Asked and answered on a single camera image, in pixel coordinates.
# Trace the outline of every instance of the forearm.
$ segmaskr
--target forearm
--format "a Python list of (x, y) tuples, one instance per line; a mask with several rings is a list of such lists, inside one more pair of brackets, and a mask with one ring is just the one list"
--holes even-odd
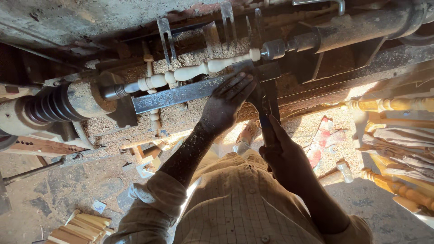
[(349, 225), (348, 215), (330, 197), (317, 178), (303, 184), (300, 197), (303, 199), (310, 216), (322, 234), (337, 234), (343, 232)]
[(172, 176), (188, 188), (197, 165), (210, 149), (217, 136), (207, 132), (198, 122), (182, 146), (164, 163), (160, 171)]

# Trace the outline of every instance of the wooden baluster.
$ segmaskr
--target wooden baluster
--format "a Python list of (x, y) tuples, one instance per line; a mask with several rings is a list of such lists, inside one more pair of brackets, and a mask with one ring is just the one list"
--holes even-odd
[(362, 169), (362, 178), (373, 181), (377, 186), (393, 193), (405, 197), (417, 204), (426, 206), (429, 210), (434, 210), (434, 199), (413, 190), (401, 182), (393, 182), (384, 178), (382, 175), (374, 173), (370, 168)]
[(362, 111), (382, 112), (386, 110), (427, 110), (434, 112), (434, 98), (396, 98), (368, 101), (350, 101), (348, 107)]

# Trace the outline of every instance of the wooden plank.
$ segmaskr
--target wooden plank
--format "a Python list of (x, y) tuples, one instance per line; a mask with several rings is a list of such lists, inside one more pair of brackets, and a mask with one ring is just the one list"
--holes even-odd
[(68, 232), (61, 231), (59, 229), (54, 229), (51, 232), (50, 236), (48, 237), (48, 240), (54, 242), (60, 241), (61, 244), (88, 244), (89, 243), (88, 240), (82, 239), (78, 236), (75, 236)]
[(89, 218), (89, 219), (93, 219), (97, 222), (100, 222), (101, 224), (104, 224), (106, 226), (110, 225), (112, 220), (109, 218), (104, 218), (104, 217), (99, 217), (99, 216), (94, 216), (94, 215), (90, 215), (90, 214), (79, 214), (80, 217), (84, 217), (84, 218)]
[(68, 222), (70, 222), (77, 214), (81, 213), (81, 211), (79, 209), (76, 209), (72, 212), (71, 216), (68, 218), (68, 220), (66, 221), (65, 225), (68, 224)]
[(26, 136), (19, 136), (18, 143), (12, 145), (9, 149), (3, 152), (39, 155), (47, 157), (58, 157), (73, 152), (83, 151), (84, 148), (67, 145), (60, 142), (40, 140)]
[(374, 124), (398, 125), (434, 129), (434, 121), (417, 119), (387, 119), (381, 118), (379, 113), (369, 112), (369, 120)]
[(84, 229), (82, 227), (75, 226), (73, 224), (67, 224), (67, 225), (65, 225), (65, 227), (67, 229), (78, 232), (80, 234), (92, 237), (92, 241), (94, 241), (101, 234), (100, 232), (93, 232), (91, 230), (87, 230), (87, 229)]
[(100, 235), (93, 243), (98, 244), (102, 238), (103, 236)]
[(161, 149), (159, 147), (157, 147), (156, 145), (153, 147), (150, 147), (146, 150), (143, 150), (143, 155), (142, 155), (143, 161), (149, 162), (149, 161), (154, 160), (158, 156), (158, 154), (160, 154), (160, 152), (161, 152)]
[(112, 230), (112, 229), (107, 228), (107, 227), (105, 227), (104, 230), (105, 230), (105, 234), (106, 235), (111, 235), (111, 234), (113, 234), (115, 232), (115, 230)]
[(92, 226), (94, 228), (97, 228), (100, 231), (104, 231), (105, 225), (103, 225), (103, 224), (101, 224), (99, 222), (91, 221), (89, 219), (84, 219), (84, 218), (82, 218), (82, 217), (80, 217), (78, 215), (74, 219), (77, 219), (78, 221), (81, 221), (81, 222), (83, 222), (83, 223), (85, 223), (87, 225), (90, 225), (90, 226)]
[(59, 230), (64, 231), (66, 233), (73, 234), (73, 235), (75, 235), (77, 237), (80, 237), (81, 239), (85, 239), (85, 240), (88, 240), (88, 241), (94, 241), (96, 239), (95, 237), (93, 237), (91, 235), (88, 235), (88, 234), (85, 234), (85, 233), (82, 233), (82, 232), (79, 232), (79, 231), (75, 231), (75, 230), (69, 229), (66, 226), (60, 226)]
[(89, 225), (87, 223), (84, 223), (84, 222), (80, 221), (79, 219), (75, 219), (75, 218), (70, 220), (69, 223), (72, 225), (81, 227), (83, 229), (90, 230), (90, 231), (95, 232), (95, 233), (99, 233), (99, 234), (101, 234), (104, 231), (104, 229), (95, 228), (94, 226)]

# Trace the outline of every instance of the turned wooden spindle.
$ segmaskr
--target turned wooden spindle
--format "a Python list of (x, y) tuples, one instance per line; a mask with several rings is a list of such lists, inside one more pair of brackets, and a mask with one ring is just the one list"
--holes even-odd
[(393, 193), (405, 197), (413, 202), (424, 205), (429, 210), (434, 210), (434, 199), (413, 190), (401, 182), (393, 182), (384, 178), (382, 175), (374, 173), (370, 168), (362, 169), (362, 178), (373, 181), (377, 186)]
[(250, 49), (248, 54), (227, 59), (211, 59), (208, 62), (202, 62), (200, 65), (180, 67), (175, 70), (174, 76), (176, 80), (185, 81), (192, 79), (200, 74), (209, 74), (209, 72), (218, 72), (233, 63), (251, 59), (258, 61), (261, 59), (261, 52), (257, 48)]
[(427, 110), (434, 112), (434, 98), (396, 98), (369, 101), (350, 101), (348, 107), (362, 111), (382, 112), (386, 110)]
[(151, 77), (140, 78), (137, 80), (138, 87), (141, 91), (148, 91), (152, 88), (165, 86), (167, 83), (175, 83), (175, 76), (173, 71), (167, 71), (164, 74), (157, 74)]

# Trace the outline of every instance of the bolt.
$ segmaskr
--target bolt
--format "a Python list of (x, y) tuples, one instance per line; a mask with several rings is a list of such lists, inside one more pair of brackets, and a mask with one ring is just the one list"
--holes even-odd
[(82, 160), (83, 155), (81, 153), (77, 153), (77, 155), (73, 158), (73, 160)]

